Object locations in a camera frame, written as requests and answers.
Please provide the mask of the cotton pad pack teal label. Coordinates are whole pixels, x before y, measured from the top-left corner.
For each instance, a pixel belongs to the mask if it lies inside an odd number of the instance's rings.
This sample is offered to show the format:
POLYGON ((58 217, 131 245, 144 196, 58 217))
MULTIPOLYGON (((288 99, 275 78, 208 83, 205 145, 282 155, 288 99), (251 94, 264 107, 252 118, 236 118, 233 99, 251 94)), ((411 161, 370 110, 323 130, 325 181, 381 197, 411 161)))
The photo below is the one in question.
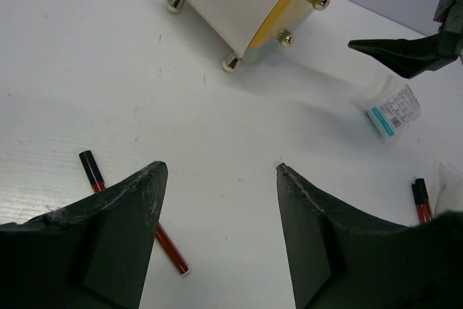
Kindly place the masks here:
POLYGON ((379 72, 369 86, 354 96, 352 104, 367 116, 388 145, 395 143, 421 112, 407 81, 385 72, 379 72))

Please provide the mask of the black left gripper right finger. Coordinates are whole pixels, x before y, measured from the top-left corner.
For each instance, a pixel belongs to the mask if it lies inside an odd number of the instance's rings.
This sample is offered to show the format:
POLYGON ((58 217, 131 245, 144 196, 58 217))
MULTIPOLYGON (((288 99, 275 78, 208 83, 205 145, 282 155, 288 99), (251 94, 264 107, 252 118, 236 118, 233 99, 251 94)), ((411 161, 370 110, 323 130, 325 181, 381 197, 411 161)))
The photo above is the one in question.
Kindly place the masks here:
POLYGON ((286 164, 277 193, 297 308, 460 308, 462 214, 406 227, 317 188, 286 164))

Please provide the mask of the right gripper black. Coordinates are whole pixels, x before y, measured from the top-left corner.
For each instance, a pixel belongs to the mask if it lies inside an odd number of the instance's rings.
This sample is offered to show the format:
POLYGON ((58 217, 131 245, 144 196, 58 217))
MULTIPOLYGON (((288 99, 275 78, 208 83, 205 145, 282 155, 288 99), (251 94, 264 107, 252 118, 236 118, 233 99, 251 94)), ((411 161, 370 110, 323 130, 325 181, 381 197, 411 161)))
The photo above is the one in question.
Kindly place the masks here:
POLYGON ((348 47, 373 57, 400 77, 412 79, 456 61, 462 50, 462 0, 439 0, 433 20, 441 26, 429 37, 354 40, 348 47))

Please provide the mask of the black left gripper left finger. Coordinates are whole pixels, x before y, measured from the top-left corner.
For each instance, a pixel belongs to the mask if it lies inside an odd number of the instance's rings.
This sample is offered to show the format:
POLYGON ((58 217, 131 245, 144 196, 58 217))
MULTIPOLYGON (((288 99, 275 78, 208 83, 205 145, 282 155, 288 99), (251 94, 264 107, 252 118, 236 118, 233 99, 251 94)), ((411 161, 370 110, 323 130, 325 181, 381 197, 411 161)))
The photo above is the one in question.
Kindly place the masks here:
POLYGON ((155 161, 102 192, 1 226, 3 308, 138 308, 168 179, 155 161))

